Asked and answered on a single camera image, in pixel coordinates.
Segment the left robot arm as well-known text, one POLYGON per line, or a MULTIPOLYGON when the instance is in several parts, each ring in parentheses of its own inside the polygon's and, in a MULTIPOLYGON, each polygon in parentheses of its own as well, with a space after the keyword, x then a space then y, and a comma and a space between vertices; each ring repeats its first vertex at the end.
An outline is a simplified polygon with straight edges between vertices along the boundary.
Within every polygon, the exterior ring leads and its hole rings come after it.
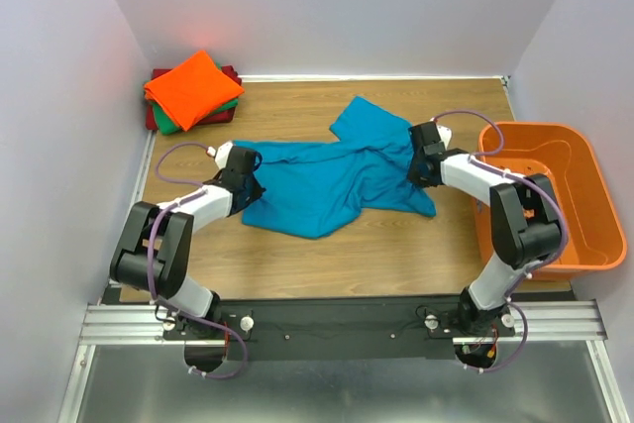
POLYGON ((218 166, 195 190, 160 204, 135 203, 110 263, 114 281, 148 292, 151 301, 181 320, 229 336, 220 296, 188 274, 192 237, 213 222, 231 217, 264 194, 256 178, 262 155, 228 142, 205 150, 218 166))

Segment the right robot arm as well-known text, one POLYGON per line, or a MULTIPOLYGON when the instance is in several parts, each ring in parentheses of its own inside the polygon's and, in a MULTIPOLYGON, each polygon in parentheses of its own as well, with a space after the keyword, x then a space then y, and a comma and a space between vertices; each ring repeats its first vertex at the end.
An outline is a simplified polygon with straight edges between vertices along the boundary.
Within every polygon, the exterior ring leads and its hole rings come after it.
POLYGON ((489 209, 493 252, 479 276, 447 314, 464 335, 484 332, 500 318, 517 286, 556 260, 569 240, 550 179, 497 168, 461 149, 449 149, 451 132, 432 120, 413 126, 413 156, 407 173, 416 186, 448 186, 489 209))

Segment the blue t-shirt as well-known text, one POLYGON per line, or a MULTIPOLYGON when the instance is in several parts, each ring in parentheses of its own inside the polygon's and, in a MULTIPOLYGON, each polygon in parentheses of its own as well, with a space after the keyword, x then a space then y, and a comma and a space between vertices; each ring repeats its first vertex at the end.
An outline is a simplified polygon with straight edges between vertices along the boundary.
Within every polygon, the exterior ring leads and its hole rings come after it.
POLYGON ((335 141, 252 142, 263 196, 242 214, 246 226, 305 239, 327 237, 366 209, 437 214, 407 172, 410 123, 356 97, 331 125, 335 141))

